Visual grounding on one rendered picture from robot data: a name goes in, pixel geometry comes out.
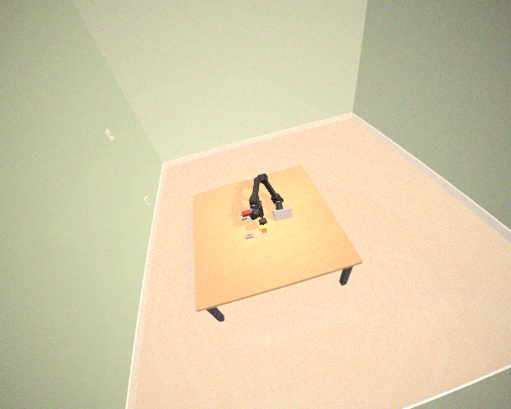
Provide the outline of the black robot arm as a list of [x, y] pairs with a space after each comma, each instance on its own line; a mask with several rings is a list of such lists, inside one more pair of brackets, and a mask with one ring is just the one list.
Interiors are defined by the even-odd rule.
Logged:
[[261, 205], [262, 201], [260, 201], [260, 197], [258, 195], [260, 183], [262, 183], [266, 187], [268, 192], [271, 194], [271, 200], [275, 204], [276, 210], [283, 209], [282, 203], [284, 202], [284, 200], [278, 193], [276, 193], [274, 191], [273, 187], [271, 186], [271, 184], [268, 181], [267, 174], [266, 173], [260, 174], [254, 179], [253, 190], [252, 190], [252, 194], [250, 195], [250, 199], [249, 199], [250, 208], [253, 209], [250, 213], [251, 220], [257, 219], [258, 216], [260, 215], [260, 212], [262, 211], [262, 205]]

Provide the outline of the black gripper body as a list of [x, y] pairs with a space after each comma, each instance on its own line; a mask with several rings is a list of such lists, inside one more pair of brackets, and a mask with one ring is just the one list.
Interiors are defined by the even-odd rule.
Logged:
[[263, 213], [263, 212], [264, 212], [264, 211], [262, 210], [262, 211], [260, 212], [260, 215], [258, 216], [258, 217], [260, 217], [260, 218], [261, 218], [261, 219], [259, 220], [260, 225], [263, 225], [263, 224], [266, 224], [266, 223], [267, 223], [267, 219], [263, 217], [263, 216], [264, 216], [264, 213]]

